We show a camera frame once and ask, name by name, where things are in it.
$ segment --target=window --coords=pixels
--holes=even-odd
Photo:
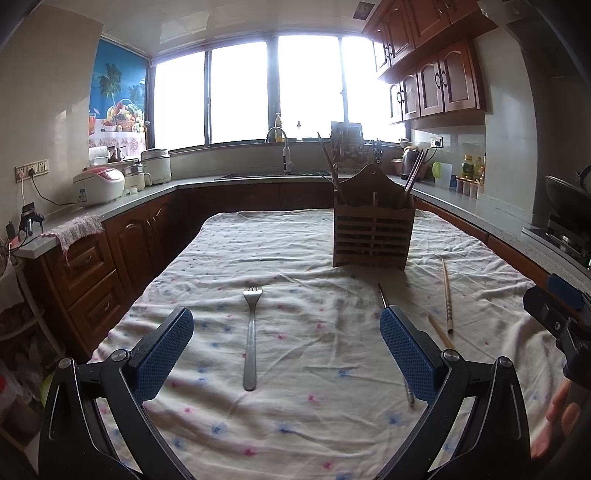
[[[212,143],[265,138],[269,130],[267,44],[212,51]]]
[[[203,69],[199,52],[156,66],[154,136],[156,147],[194,147],[205,143]]]
[[[398,142],[404,138],[404,124],[388,124],[390,85],[376,78],[372,42],[363,37],[343,38],[343,66],[349,122],[361,124],[366,140]]]
[[[289,137],[317,137],[320,132],[328,137],[330,123],[344,120],[339,40],[315,35],[279,37],[278,49],[285,133]]]

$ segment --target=kitchen counter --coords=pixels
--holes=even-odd
[[[46,232],[61,225],[76,216],[84,214],[98,215],[101,221],[105,221],[128,209],[141,205],[152,199],[165,195],[176,189],[190,189],[215,185],[252,184],[252,183],[307,183],[315,181],[327,181],[318,175],[297,173],[287,176],[267,175],[220,178],[221,176],[195,177],[190,179],[174,180],[163,185],[147,187],[145,190],[127,197],[122,197],[104,205],[89,208],[76,207],[63,215],[44,224]],[[399,177],[390,176],[394,182],[403,185],[405,182]],[[527,222],[520,220],[509,213],[503,212],[483,201],[456,193],[454,190],[445,190],[429,183],[417,183],[413,188],[413,195],[432,203],[448,212],[480,227],[489,234],[503,240],[526,257],[537,263],[549,273],[557,273],[573,286],[582,290],[591,291],[591,278],[578,267],[570,263],[558,253],[545,245],[535,241],[522,233],[524,227],[530,227]],[[58,244],[55,237],[37,236],[30,243],[20,247],[15,255],[21,258],[37,258],[51,250]]]

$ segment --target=silver fork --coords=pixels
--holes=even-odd
[[[246,357],[244,357],[244,378],[242,385],[244,390],[251,392],[256,388],[256,323],[255,308],[258,299],[261,298],[261,287],[250,287],[242,292],[251,309],[248,318],[248,336],[246,337]]]

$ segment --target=stove burner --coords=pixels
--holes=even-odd
[[[564,253],[591,270],[591,233],[573,222],[551,215],[546,229],[547,239]]]

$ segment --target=fork handle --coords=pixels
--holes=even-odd
[[[246,337],[246,357],[244,358],[244,390],[251,392],[256,388],[256,323],[255,309],[251,307]]]

